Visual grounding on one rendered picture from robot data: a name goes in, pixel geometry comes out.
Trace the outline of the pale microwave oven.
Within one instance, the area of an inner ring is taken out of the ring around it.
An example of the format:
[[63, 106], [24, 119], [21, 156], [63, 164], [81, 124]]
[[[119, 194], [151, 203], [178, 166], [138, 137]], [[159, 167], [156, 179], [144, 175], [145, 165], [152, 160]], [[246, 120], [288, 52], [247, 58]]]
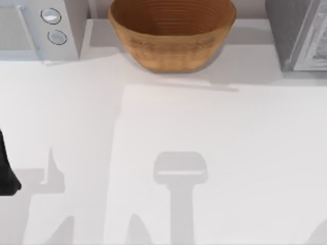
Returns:
[[[58, 24], [41, 19], [41, 10], [48, 8], [60, 12]], [[77, 61], [88, 17], [88, 0], [0, 0], [0, 61]], [[64, 45], [48, 40], [47, 33], [53, 30], [67, 35]]]

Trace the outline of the large round microwave knob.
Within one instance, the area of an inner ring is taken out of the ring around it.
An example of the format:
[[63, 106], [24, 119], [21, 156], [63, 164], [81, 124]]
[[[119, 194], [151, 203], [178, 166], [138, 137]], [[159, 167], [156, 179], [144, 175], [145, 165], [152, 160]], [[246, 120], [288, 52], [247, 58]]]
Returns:
[[50, 25], [57, 25], [62, 19], [60, 12], [54, 8], [41, 10], [40, 17], [45, 23]]

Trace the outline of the brown woven basket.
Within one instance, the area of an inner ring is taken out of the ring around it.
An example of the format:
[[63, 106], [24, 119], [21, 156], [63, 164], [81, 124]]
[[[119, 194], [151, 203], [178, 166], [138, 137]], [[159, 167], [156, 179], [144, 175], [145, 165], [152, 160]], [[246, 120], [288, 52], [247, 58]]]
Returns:
[[108, 18], [127, 53], [153, 72], [201, 69], [235, 23], [231, 0], [113, 0]]

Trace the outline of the small round microwave knob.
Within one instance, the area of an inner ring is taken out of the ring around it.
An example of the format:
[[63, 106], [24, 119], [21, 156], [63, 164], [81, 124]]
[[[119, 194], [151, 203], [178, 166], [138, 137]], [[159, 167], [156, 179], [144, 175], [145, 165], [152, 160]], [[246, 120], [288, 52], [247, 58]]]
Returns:
[[67, 42], [67, 35], [60, 30], [48, 32], [47, 38], [54, 45], [64, 45]]

